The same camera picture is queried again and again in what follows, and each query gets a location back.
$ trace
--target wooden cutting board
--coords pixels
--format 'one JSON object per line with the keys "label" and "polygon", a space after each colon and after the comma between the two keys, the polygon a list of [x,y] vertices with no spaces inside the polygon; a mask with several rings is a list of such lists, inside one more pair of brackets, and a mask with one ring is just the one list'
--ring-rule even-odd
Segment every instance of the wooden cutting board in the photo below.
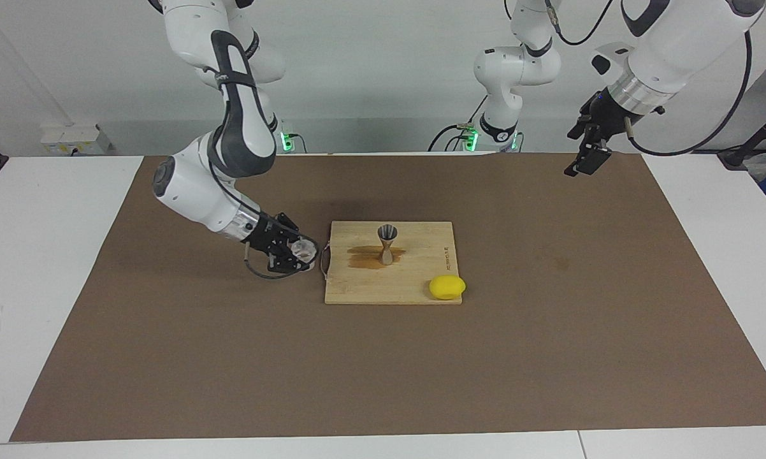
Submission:
{"label": "wooden cutting board", "polygon": [[[383,224],[398,230],[388,266],[379,259]],[[450,221],[333,221],[329,244],[328,305],[462,304],[462,298],[436,300],[428,287],[436,276],[459,275]]]}

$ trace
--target white table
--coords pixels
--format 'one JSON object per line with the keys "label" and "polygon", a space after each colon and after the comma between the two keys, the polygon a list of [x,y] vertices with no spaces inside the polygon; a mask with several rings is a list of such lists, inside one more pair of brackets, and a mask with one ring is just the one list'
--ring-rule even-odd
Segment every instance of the white table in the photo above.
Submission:
{"label": "white table", "polygon": [[[766,458],[766,427],[3,444],[140,162],[12,159],[0,174],[0,457]],[[765,196],[715,157],[646,162],[766,369]]]}

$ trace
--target yellow lemon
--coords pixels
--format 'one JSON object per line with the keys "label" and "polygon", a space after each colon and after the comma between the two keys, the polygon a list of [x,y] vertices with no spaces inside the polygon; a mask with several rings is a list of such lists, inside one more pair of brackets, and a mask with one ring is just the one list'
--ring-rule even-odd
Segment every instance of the yellow lemon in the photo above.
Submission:
{"label": "yellow lemon", "polygon": [[436,276],[431,280],[429,290],[438,300],[455,300],[465,291],[465,281],[459,276]]}

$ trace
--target white wall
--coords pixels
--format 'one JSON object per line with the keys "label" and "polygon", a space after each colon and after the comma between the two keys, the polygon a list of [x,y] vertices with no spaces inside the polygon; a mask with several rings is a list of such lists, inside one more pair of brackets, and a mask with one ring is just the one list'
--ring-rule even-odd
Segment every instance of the white wall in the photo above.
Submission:
{"label": "white wall", "polygon": [[[717,148],[727,148],[738,145],[751,137],[762,125],[766,123],[766,70],[755,84],[748,90],[742,100],[741,107],[737,111],[732,122],[720,133],[714,142],[710,143]],[[766,149],[766,140],[760,143],[760,149]]]}
{"label": "white wall", "polygon": [[[565,3],[565,33],[584,34],[603,4]],[[467,119],[482,98],[473,78],[477,51],[517,43],[498,2],[258,0],[249,11],[261,37],[289,63],[284,80],[268,87],[276,111],[320,151],[425,149],[439,128]],[[162,18],[146,0],[0,0],[0,28],[69,117],[99,122],[123,154],[169,154],[222,116],[216,92],[171,54]],[[759,75],[766,14],[753,34]],[[526,150],[575,149],[564,134],[602,87],[589,50],[620,38],[632,40],[616,6],[583,47],[558,44],[561,78],[523,90]],[[739,86],[743,54],[733,47],[669,104],[668,116],[640,122],[640,142],[677,148],[708,133]],[[0,56],[1,148],[38,152],[38,126],[51,119]],[[611,146],[630,149],[623,139]]]}

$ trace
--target electrical outlet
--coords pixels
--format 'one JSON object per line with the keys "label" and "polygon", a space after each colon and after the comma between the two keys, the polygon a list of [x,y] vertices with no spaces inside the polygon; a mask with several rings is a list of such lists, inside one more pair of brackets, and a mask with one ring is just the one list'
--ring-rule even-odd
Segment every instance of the electrical outlet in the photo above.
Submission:
{"label": "electrical outlet", "polygon": [[293,128],[282,119],[278,124],[278,130],[275,132],[278,154],[295,153],[295,140],[289,136],[289,133],[292,132]]}
{"label": "electrical outlet", "polygon": [[46,153],[56,156],[108,154],[106,134],[95,126],[45,127],[40,139]]}

